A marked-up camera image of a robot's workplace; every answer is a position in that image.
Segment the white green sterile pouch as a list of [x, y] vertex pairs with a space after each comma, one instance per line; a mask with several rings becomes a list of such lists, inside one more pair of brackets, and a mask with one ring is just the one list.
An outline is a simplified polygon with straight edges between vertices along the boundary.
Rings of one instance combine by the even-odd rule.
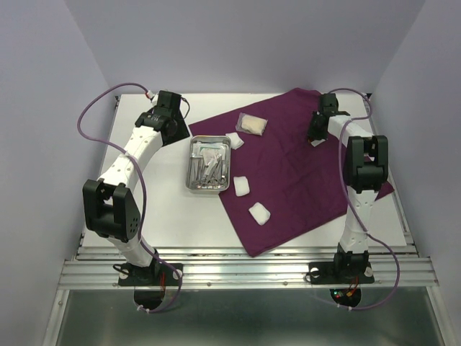
[[224, 143], [203, 143], [196, 142], [192, 144], [192, 157], [202, 156], [204, 153], [214, 153], [225, 155], [228, 145]]

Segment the small white paper strip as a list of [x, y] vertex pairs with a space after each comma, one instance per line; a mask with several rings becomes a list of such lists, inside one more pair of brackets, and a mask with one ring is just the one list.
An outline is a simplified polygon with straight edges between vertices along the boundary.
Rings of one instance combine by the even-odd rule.
[[312, 141], [310, 144], [311, 144], [313, 147], [316, 147], [316, 146], [319, 146], [320, 144], [322, 144], [323, 142], [324, 142], [324, 140]]

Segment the white gauze pad top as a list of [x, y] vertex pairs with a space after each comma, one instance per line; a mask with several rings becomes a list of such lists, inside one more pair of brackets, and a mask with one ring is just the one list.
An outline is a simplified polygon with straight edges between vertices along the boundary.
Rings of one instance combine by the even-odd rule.
[[226, 137], [230, 139], [230, 146], [233, 150], [236, 150], [242, 145], [244, 145], [244, 141], [241, 139], [241, 137], [237, 134], [237, 132], [234, 133], [226, 133]]

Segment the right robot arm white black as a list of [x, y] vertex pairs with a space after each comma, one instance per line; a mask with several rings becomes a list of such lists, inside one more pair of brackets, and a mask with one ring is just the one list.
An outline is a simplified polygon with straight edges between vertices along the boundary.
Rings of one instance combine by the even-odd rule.
[[314, 285], [373, 283], [367, 228], [377, 195], [388, 180], [388, 140], [353, 123], [350, 114], [339, 109], [333, 92], [320, 96], [307, 134], [313, 146], [329, 136], [339, 140], [340, 183], [348, 203], [346, 220], [334, 258], [311, 262], [306, 280]]

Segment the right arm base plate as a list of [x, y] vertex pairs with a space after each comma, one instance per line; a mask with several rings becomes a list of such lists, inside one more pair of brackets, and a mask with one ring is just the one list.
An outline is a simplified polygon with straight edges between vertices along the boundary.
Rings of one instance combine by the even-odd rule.
[[358, 265], [337, 268], [333, 262], [311, 262], [304, 279], [313, 285], [372, 284], [375, 278], [373, 274], [365, 274], [367, 269], [369, 267]]

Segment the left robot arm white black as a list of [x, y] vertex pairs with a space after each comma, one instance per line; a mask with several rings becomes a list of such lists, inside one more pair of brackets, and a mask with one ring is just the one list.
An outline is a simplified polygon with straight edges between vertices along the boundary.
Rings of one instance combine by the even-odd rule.
[[126, 262], [115, 265], [121, 286], [162, 286], [168, 279], [168, 266], [143, 238], [146, 207], [138, 207], [133, 191], [144, 190], [143, 170], [164, 146], [189, 137], [181, 113], [182, 95], [160, 91], [148, 93], [152, 108], [142, 112], [115, 161], [98, 179], [85, 182], [84, 217], [88, 230], [114, 245]]

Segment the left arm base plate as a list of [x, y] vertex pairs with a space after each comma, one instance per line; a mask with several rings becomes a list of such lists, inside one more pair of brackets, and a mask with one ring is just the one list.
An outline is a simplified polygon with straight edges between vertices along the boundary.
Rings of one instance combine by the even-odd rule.
[[175, 270], [156, 261], [153, 261], [148, 267], [138, 267], [128, 262], [112, 266], [119, 275], [119, 286], [154, 288], [179, 286], [179, 279], [176, 274], [182, 274], [183, 264], [174, 263], [173, 267]]

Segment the stainless steel tray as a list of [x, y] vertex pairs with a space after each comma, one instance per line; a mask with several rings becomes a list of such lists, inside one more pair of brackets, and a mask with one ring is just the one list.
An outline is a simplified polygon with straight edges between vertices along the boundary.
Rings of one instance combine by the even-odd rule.
[[[202, 156], [192, 157], [192, 144], [224, 143], [228, 145], [225, 155], [215, 165], [205, 166]], [[186, 188], [193, 193], [217, 195], [230, 186], [231, 141], [226, 136], [194, 136], [189, 145], [189, 158], [185, 179]]]

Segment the small clear bagged packet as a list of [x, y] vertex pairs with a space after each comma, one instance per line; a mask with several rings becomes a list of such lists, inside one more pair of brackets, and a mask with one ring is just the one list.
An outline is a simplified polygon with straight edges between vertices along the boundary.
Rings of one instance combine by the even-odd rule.
[[204, 159], [205, 166], [215, 165], [220, 159], [222, 159], [223, 154], [219, 150], [212, 148], [206, 148], [201, 152], [202, 158]]

